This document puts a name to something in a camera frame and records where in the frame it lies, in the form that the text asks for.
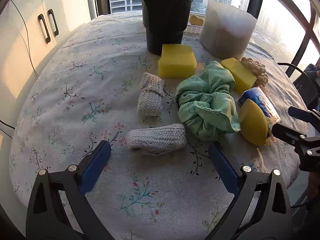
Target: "green cloth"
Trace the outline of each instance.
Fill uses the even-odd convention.
[[[216,141],[220,133],[239,132],[235,101],[229,94],[235,86],[230,71],[216,61],[200,77],[185,79],[175,94],[180,121],[202,141]]]

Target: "metal screw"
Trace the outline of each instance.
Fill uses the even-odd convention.
[[[42,169],[42,170],[39,171],[39,175],[44,175],[45,172],[46,172],[45,169]]]
[[[249,166],[243,166],[242,168],[245,172],[250,172],[251,171],[251,168]]]
[[[280,176],[280,171],[277,169],[273,170],[273,173],[274,173],[274,175]]]
[[[71,165],[69,166],[68,171],[75,171],[76,169],[77,169],[76,165]]]

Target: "yellow sponge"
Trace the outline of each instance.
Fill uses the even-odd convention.
[[[241,106],[239,119],[243,137],[257,146],[264,145],[268,136],[268,125],[261,108],[247,99]]]
[[[188,78],[196,73],[197,61],[192,48],[184,44],[163,44],[158,61],[161,78]]]
[[[198,25],[198,26],[202,26],[203,25],[203,19],[198,17],[197,15],[191,15],[189,18],[189,22],[192,25]]]
[[[235,91],[241,95],[244,91],[252,88],[257,80],[257,78],[243,66],[239,61],[235,58],[227,58],[222,60],[221,65],[228,69],[233,78],[236,81]]]

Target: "black handle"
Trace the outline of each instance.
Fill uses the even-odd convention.
[[[56,31],[54,32],[54,36],[58,36],[59,35],[59,30],[58,30],[57,22],[56,22],[56,19],[54,17],[54,13],[53,13],[52,9],[50,9],[48,11],[48,15],[50,15],[50,14],[52,15],[52,18],[53,18],[53,21],[54,21],[54,26],[56,27]]]
[[[42,13],[38,16],[38,21],[40,22],[41,20],[43,21],[44,28],[45,28],[45,31],[47,33],[47,37],[45,38],[45,42],[48,44],[51,41],[51,39],[50,39],[48,28],[47,28],[47,25],[45,24],[44,16],[43,16]]]

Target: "beige loofah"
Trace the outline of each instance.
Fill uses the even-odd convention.
[[[126,137],[130,149],[141,148],[144,154],[162,155],[186,145],[186,132],[181,123],[157,128],[132,130]]]
[[[241,59],[242,65],[247,67],[253,75],[257,77],[257,81],[255,82],[256,86],[265,87],[269,81],[268,75],[266,73],[266,66],[261,64],[258,60],[253,60],[252,58],[243,57]]]
[[[162,112],[164,81],[150,73],[143,73],[138,99],[138,114],[157,116]]]

